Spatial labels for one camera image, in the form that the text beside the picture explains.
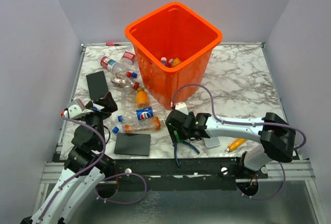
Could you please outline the small orange juice bottle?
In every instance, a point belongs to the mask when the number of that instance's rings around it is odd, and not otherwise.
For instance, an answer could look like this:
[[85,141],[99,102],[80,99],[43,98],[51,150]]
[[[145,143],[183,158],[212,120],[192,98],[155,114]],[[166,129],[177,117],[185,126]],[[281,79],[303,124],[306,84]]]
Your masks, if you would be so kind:
[[149,98],[144,88],[137,88],[136,103],[138,109],[149,107]]

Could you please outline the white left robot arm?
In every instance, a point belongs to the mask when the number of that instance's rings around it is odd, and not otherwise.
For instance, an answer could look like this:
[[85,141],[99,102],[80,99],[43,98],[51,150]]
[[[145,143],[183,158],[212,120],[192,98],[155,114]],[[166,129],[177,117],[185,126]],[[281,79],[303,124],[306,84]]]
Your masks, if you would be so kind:
[[78,124],[71,141],[74,147],[45,202],[22,223],[68,223],[96,185],[114,175],[114,160],[105,155],[103,121],[115,111],[110,92],[87,104],[75,99],[62,111],[62,119]]

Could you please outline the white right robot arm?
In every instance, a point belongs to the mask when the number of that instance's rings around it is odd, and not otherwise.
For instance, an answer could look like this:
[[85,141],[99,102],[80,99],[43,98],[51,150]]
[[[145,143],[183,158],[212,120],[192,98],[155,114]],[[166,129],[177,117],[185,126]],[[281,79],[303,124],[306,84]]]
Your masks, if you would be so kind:
[[273,160],[289,163],[293,159],[296,131],[275,113],[267,112],[262,118],[239,119],[172,110],[165,124],[173,143],[217,137],[258,143],[242,155],[242,162],[237,166],[239,175],[244,178],[251,177]]

